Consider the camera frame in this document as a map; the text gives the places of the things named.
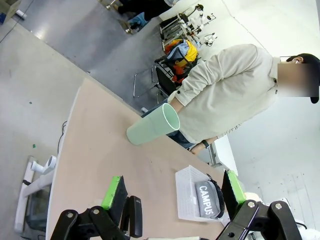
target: blue cloth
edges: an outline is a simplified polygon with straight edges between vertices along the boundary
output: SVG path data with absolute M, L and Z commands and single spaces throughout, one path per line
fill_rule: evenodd
M 175 50 L 179 48 L 180 49 L 180 52 L 182 53 L 183 56 L 181 56 L 181 54 L 179 52 L 177 52 L 175 55 L 174 55 L 174 52 Z M 166 57 L 167 59 L 172 59 L 172 60 L 176 60 L 176 59 L 181 59 L 183 58 L 184 56 L 187 55 L 189 51 L 189 45 L 187 43 L 186 40 L 183 40 L 183 43 L 179 44 L 178 46 L 176 46 L 175 48 L 173 48 L 170 52 L 170 54 Z
M 142 13 L 138 14 L 137 16 L 135 16 L 134 18 L 131 18 L 130 20 L 128 20 L 128 23 L 130 25 L 138 24 L 139 26 L 143 27 L 148 22 L 145 20 L 145 13 L 142 12 Z
M 155 109 L 157 109 L 158 107 L 160 107 L 161 105 L 166 104 L 166 103 L 168 103 L 168 98 L 165 99 L 163 102 L 157 104 L 155 107 L 153 107 L 152 109 L 150 109 L 146 113 L 142 114 L 141 117 L 144 118 L 148 114 L 152 113 Z M 173 131 L 173 132 L 167 134 L 167 136 L 169 138 L 171 138 L 173 141 L 175 141 L 177 144 L 184 147 L 185 149 L 188 149 L 194 145 L 194 143 L 189 142 L 179 130 Z

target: green tape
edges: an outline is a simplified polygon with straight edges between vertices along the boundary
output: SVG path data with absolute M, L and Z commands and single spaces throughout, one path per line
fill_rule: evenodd
M 245 193 L 242 191 L 238 177 L 234 171 L 228 171 L 227 173 L 238 206 L 242 205 L 247 199 Z
M 106 192 L 104 199 L 101 203 L 101 207 L 104 210 L 109 210 L 112 207 L 112 203 L 114 201 L 115 194 L 116 194 L 120 179 L 121 179 L 121 176 L 114 176 L 112 178 L 111 184 L 109 185 L 109 188 L 108 188 L 108 191 Z

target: cup rim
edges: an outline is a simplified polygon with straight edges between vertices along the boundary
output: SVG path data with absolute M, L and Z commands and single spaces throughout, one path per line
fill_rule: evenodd
M 174 113 L 175 113 L 175 115 L 176 115 L 176 117 L 177 117 L 177 119 L 178 119 L 178 122 L 179 122 L 178 128 L 173 127 L 173 126 L 169 123 L 169 121 L 168 121 L 168 119 L 167 119 L 167 116 L 166 116 L 166 114 L 165 114 L 165 107 L 166 107 L 166 106 L 170 107 L 170 108 L 174 111 Z M 165 103 L 165 104 L 162 105 L 162 113 L 163 113 L 164 119 L 166 120 L 166 122 L 168 123 L 168 125 L 169 125 L 172 129 L 174 129 L 174 131 L 178 131 L 178 130 L 180 129 L 180 119 L 179 119 L 179 116 L 178 116 L 178 113 L 176 112 L 176 110 L 175 110 L 169 103 Z

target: cardboard box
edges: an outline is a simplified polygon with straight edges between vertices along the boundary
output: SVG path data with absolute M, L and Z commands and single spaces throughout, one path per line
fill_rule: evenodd
M 19 8 L 22 0 L 0 0 L 0 24 L 7 22 Z

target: black watch strap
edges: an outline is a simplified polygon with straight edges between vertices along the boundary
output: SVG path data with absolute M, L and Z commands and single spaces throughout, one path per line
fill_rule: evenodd
M 202 140 L 201 142 L 205 145 L 206 149 L 210 147 L 210 144 L 206 140 Z

